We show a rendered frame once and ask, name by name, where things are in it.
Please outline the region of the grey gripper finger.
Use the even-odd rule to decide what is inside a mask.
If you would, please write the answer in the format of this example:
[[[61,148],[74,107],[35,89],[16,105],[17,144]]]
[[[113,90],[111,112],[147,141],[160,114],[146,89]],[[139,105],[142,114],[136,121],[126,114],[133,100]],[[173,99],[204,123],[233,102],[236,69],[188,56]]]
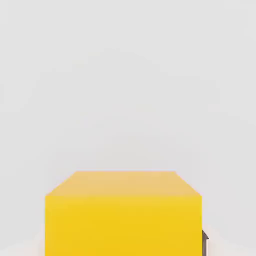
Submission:
[[[224,256],[223,245],[219,234],[202,230],[202,256]]]

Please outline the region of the small yellow cube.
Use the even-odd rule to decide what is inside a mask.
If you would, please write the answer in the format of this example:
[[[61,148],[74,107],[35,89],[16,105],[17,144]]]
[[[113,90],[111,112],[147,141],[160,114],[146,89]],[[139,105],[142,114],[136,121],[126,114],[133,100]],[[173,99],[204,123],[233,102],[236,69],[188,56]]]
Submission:
[[[174,171],[77,171],[45,197],[45,256],[203,256],[202,220]]]

